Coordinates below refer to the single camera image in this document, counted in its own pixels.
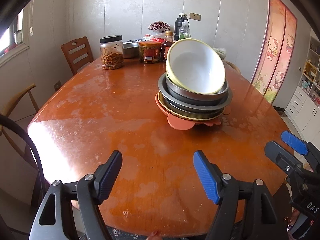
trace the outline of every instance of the jar lid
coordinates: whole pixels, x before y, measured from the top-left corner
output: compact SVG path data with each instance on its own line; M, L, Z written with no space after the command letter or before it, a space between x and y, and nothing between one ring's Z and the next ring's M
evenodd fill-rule
M107 42L121 41L121 40L122 40L122 35L113 35L113 36L100 38L100 43L107 43Z
M142 46L151 46L151 47L157 47L159 45L161 45L162 43L159 41L140 41L139 45Z

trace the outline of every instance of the window sill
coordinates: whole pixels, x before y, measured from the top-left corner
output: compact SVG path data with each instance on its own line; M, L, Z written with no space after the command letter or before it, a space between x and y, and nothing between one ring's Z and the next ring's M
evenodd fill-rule
M17 47L13 48L9 52L3 54L0 57L0 67L6 64L9 60L13 59L15 56L19 55L20 53L24 52L25 50L29 49L30 47L24 43L19 44Z

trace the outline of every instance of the round dining table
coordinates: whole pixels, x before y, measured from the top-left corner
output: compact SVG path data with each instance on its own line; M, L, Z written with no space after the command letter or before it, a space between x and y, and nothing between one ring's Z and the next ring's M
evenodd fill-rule
M163 236L202 235L217 206L208 200L194 169L196 150L237 180L262 179L271 194L286 175L265 156L264 147L274 140L293 150L281 142L281 132L288 128L277 111L228 66L233 99L231 113L220 116L221 125L173 129L155 102L165 70L165 63L139 59L103 70L97 59L48 100L28 133L50 183L77 181L105 163L113 150L122 153L110 197L99 206L106 225L139 235L154 230ZM240 201L236 221L243 209Z

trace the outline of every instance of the pink hello kitty curtain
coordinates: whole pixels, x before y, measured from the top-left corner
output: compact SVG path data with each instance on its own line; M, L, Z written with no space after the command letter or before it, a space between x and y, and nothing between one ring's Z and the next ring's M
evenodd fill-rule
M281 87L293 51L297 19L281 0L269 0L268 25L252 84L272 103Z

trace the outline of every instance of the bottle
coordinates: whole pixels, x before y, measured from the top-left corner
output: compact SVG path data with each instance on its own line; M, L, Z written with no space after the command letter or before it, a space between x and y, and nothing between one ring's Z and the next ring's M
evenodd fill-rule
M182 27L179 29L179 40L190 38L190 29L188 21L183 21Z
M167 54L168 54L168 50L171 47L171 45L173 44L173 32L165 32L165 38L164 38L164 42L161 45L161 56L160 56L160 60L162 62L166 62L167 61Z
M175 41L177 41L179 39L179 29L182 26L182 22L185 21L185 20L189 21L187 19L187 14L186 13L180 13L179 17L177 18L177 20L176 20L176 22L174 24L174 32L175 32L175 34L174 34L173 39Z

